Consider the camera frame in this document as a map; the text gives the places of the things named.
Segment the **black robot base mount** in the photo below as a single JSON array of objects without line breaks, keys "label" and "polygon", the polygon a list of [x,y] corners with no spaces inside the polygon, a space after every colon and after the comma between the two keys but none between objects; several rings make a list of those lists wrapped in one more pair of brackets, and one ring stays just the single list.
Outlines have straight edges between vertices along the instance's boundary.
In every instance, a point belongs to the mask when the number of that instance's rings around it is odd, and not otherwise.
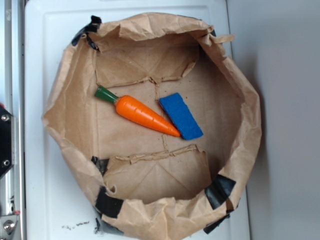
[{"label": "black robot base mount", "polygon": [[0,178],[13,166],[12,157],[12,115],[0,105]]}]

